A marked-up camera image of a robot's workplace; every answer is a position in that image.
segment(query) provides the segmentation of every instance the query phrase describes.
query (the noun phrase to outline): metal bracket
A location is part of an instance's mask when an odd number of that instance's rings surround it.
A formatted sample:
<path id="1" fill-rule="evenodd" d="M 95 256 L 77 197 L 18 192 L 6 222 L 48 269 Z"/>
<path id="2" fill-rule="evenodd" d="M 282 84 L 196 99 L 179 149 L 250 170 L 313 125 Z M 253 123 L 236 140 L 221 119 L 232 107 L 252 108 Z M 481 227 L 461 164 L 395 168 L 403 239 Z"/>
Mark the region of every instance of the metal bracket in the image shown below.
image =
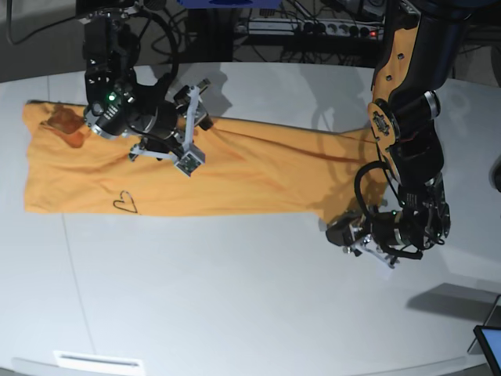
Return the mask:
<path id="1" fill-rule="evenodd" d="M 368 255 L 372 255 L 375 257 L 378 261 L 382 262 L 385 264 L 390 269 L 395 268 L 395 264 L 398 264 L 399 261 L 393 261 L 393 257 L 390 255 L 384 256 L 383 253 L 378 252 L 377 250 L 380 250 L 378 247 L 375 251 L 373 249 L 368 248 L 366 245 L 372 241 L 372 236 L 370 234 L 365 235 L 364 237 L 361 237 L 358 239 L 355 243 L 353 243 L 349 247 L 343 247 L 343 252 L 344 253 L 352 253 L 359 251 L 360 253 L 366 253 Z"/>
<path id="2" fill-rule="evenodd" d="M 182 144 L 182 157 L 178 157 L 173 153 L 167 154 L 146 150 L 144 145 L 138 143 L 132 147 L 129 154 L 129 159 L 131 161 L 134 161 L 139 155 L 171 160 L 174 166 L 188 177 L 190 177 L 198 167 L 205 164 L 204 152 L 193 143 L 193 133 L 195 131 L 196 121 L 198 120 L 197 111 L 201 103 L 200 87 L 192 87 L 188 92 L 188 96 L 190 101 L 186 112 L 186 129 L 184 132 L 179 131 L 176 135 L 176 139 Z"/>

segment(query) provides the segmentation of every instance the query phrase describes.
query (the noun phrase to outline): screen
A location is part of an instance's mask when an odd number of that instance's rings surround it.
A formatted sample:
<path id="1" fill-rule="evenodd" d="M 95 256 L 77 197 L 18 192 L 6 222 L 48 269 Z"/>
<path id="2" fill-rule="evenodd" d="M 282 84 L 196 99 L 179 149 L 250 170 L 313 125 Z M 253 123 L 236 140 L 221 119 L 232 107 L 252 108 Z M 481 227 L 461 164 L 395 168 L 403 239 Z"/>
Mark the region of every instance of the screen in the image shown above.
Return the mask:
<path id="1" fill-rule="evenodd" d="M 501 329 L 482 329 L 482 334 L 491 348 L 492 355 L 496 359 L 498 366 L 501 365 Z"/>

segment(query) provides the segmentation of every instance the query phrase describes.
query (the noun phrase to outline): heart drawing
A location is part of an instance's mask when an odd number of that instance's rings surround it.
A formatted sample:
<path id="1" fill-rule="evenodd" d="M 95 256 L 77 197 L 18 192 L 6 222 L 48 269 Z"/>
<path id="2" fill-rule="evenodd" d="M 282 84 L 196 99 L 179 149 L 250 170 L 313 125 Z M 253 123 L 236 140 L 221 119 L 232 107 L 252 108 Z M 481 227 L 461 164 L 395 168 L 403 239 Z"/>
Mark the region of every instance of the heart drawing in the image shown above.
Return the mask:
<path id="1" fill-rule="evenodd" d="M 113 201 L 113 206 L 118 210 L 123 210 L 124 212 L 127 211 L 132 214 L 139 213 L 132 195 L 126 190 L 122 190 L 120 192 L 120 200 Z"/>

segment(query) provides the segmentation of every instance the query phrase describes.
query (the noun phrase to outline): power strip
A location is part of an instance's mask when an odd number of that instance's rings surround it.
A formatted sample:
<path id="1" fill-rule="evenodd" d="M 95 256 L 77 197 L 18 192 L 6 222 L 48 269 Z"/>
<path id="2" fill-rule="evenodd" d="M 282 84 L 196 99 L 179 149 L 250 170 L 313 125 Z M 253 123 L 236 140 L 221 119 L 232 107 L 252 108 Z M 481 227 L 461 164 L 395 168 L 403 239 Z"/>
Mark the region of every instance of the power strip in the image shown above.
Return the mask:
<path id="1" fill-rule="evenodd" d="M 306 34 L 324 34 L 333 37 L 359 38 L 382 41 L 382 23 L 361 23 L 351 20 L 290 20 L 283 18 L 252 18 L 238 23 L 236 32 L 250 35 L 292 35 L 301 31 Z"/>

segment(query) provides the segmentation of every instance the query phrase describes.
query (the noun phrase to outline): black heart outline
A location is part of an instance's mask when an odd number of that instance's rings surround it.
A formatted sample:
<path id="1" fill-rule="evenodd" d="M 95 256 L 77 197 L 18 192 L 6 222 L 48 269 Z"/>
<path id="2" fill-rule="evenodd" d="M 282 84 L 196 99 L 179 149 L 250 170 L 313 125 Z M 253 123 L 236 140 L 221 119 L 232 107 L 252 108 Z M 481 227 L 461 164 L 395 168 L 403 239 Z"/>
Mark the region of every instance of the black heart outline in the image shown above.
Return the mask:
<path id="1" fill-rule="evenodd" d="M 132 203 L 132 206 L 134 207 L 134 211 L 117 206 L 117 204 L 127 204 L 124 200 L 124 193 L 126 193 L 128 195 L 128 197 L 131 199 L 131 203 Z M 124 212 L 127 211 L 127 212 L 132 213 L 132 214 L 139 214 L 138 208 L 135 206 L 135 202 L 134 202 L 134 199 L 132 198 L 132 195 L 126 190 L 122 190 L 120 192 L 120 200 L 113 201 L 113 206 L 118 210 L 123 210 Z"/>

